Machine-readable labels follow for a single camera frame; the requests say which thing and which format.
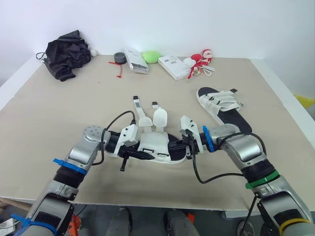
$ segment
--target white ball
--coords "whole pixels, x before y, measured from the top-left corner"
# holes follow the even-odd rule
[[[90,50],[90,53],[91,53],[91,56],[92,56],[92,57],[96,57],[97,54],[98,54],[97,50],[95,50],[95,49],[91,49],[91,50]]]

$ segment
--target black tape roll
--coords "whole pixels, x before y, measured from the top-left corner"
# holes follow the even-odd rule
[[[127,62],[126,56],[124,53],[115,53],[114,60],[118,64],[125,64]]]

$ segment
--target silver robot arm segment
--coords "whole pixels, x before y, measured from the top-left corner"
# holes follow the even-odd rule
[[[60,168],[55,177],[46,184],[26,219],[15,216],[23,221],[23,228],[16,234],[17,236],[65,234],[74,211],[69,201],[73,201],[77,196],[80,183],[96,159],[102,131],[103,128],[99,126],[88,126],[81,141],[72,148],[69,155],[64,160],[54,160]],[[104,148],[110,137],[111,133],[106,131]]]
[[[213,145],[227,152],[248,183],[246,188],[261,199],[257,206],[267,225],[283,236],[314,236],[315,225],[306,204],[268,161],[253,136],[237,135],[218,147],[233,125],[210,130]]]

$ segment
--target white wall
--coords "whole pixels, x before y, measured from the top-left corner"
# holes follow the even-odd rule
[[[266,58],[293,92],[315,97],[314,11],[314,0],[2,0],[0,81],[79,29],[101,54],[211,47],[217,57]]]

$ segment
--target red object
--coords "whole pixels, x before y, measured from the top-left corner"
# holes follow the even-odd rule
[[[202,67],[203,65],[208,65],[209,63],[207,62],[207,61],[200,61],[200,62],[197,62],[192,68],[191,68],[191,70],[190,70],[190,74],[188,75],[188,79],[190,79],[191,78],[191,75],[192,75],[192,73],[193,73],[193,71],[194,71],[194,69],[197,67]]]
[[[82,222],[80,217],[73,214],[68,226],[68,234],[70,236],[79,236],[78,229],[81,227],[81,224]]]
[[[120,66],[120,74],[119,75],[116,75],[117,78],[121,78],[122,77],[122,72],[123,72],[123,67],[121,64],[119,63],[116,63],[116,62],[112,62],[112,61],[109,61],[108,63],[110,64],[114,64],[114,65],[119,65]]]
[[[203,61],[212,61],[213,52],[211,49],[205,49],[202,51],[202,60]]]
[[[202,59],[202,56],[200,54],[194,54],[190,58],[195,60],[196,62],[200,62]]]
[[[195,215],[188,213],[187,214],[188,219],[190,220],[191,223],[195,221]]]

